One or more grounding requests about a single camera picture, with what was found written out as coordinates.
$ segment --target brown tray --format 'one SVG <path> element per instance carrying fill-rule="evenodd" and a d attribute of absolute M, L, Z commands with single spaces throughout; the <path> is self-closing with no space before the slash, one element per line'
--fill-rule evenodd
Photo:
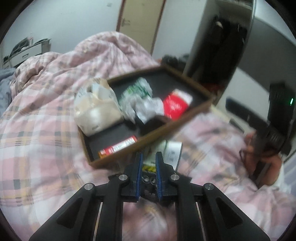
<path fill-rule="evenodd" d="M 128 155 L 129 153 L 144 148 L 160 137 L 165 136 L 180 127 L 196 114 L 207 111 L 214 100 L 211 93 L 197 82 L 183 76 L 179 71 L 166 65 L 139 70 L 115 77 L 109 79 L 108 83 L 119 99 L 122 92 L 128 86 L 134 84 L 139 77 L 145 78 L 150 84 L 153 91 L 153 97 L 159 97 L 162 100 L 164 100 L 174 89 L 180 89 L 189 93 L 193 97 L 189 109 L 178 120 L 169 121 L 165 125 L 144 136 L 141 136 L 139 126 L 133 125 L 130 121 L 124 121 L 90 137 L 85 136 L 80 128 L 78 128 L 85 155 L 91 166 L 96 168 L 104 166 Z M 100 150 L 115 145 L 133 135 L 137 137 L 136 143 L 106 157 L 99 157 L 98 152 Z"/>

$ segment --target plaid blanket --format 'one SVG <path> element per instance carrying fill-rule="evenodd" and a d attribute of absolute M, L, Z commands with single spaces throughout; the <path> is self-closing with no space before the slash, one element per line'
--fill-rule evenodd
<path fill-rule="evenodd" d="M 0 208 L 26 241 L 83 184 L 106 183 L 111 169 L 86 161 L 73 118 L 74 95 L 90 78 L 110 78 L 157 63 L 127 36 L 89 37 L 66 54 L 28 59 L 11 84 L 13 101 L 0 120 Z M 183 142 L 178 171 L 214 183 L 276 240 L 296 212 L 291 195 L 256 191 L 239 160 L 243 137 L 213 114 L 201 114 L 173 137 Z M 123 240 L 176 240 L 174 207 L 144 199 L 124 204 Z"/>

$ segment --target blanket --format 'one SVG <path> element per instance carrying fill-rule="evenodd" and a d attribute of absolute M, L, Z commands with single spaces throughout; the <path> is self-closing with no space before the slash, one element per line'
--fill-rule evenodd
<path fill-rule="evenodd" d="M 11 103 L 10 81 L 15 68 L 0 69 L 0 117 Z"/>
<path fill-rule="evenodd" d="M 106 183 L 114 173 L 87 164 L 74 122 L 78 89 L 90 78 L 156 65 L 129 37 L 105 32 L 71 52 L 31 57 L 17 68 L 13 101 L 0 119 L 0 208 L 23 241 L 85 183 Z M 271 187 L 256 190 L 239 159 L 240 133 L 209 113 L 173 139 L 183 142 L 179 172 L 196 184 L 214 183 L 272 240 L 281 235 L 296 212 L 295 198 Z M 123 240 L 176 240 L 173 206 L 140 199 L 123 211 Z"/>

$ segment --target brown door frame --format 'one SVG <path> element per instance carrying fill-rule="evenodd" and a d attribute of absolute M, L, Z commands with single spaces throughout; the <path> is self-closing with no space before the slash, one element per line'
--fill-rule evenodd
<path fill-rule="evenodd" d="M 120 11 L 119 11 L 119 16 L 118 16 L 117 26 L 116 26 L 116 31 L 117 31 L 117 32 L 120 31 L 121 19 L 122 19 L 123 10 L 124 10 L 124 5 L 125 5 L 126 1 L 127 1 L 127 0 L 122 0 L 122 2 L 121 2 L 121 7 L 120 7 Z M 158 17 L 156 30 L 155 30 L 154 37 L 153 37 L 152 47 L 151 47 L 151 51 L 150 51 L 150 54 L 151 54 L 151 55 L 152 55 L 153 50 L 154 50 L 154 45 L 155 45 L 156 37 L 157 37 L 157 34 L 158 34 L 158 29 L 159 29 L 159 25 L 160 25 L 160 20 L 161 20 L 161 17 L 162 17 L 162 15 L 163 15 L 163 10 L 164 10 L 164 8 L 165 8 L 166 0 L 162 0 L 162 1 L 163 1 L 163 5 L 161 6 L 161 9 L 160 9 L 160 14 L 159 14 L 159 17 Z"/>

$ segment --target beige door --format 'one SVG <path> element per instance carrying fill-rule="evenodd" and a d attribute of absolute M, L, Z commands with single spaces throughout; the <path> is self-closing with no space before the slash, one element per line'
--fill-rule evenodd
<path fill-rule="evenodd" d="M 136 40 L 151 53 L 164 0 L 126 0 L 120 32 Z"/>

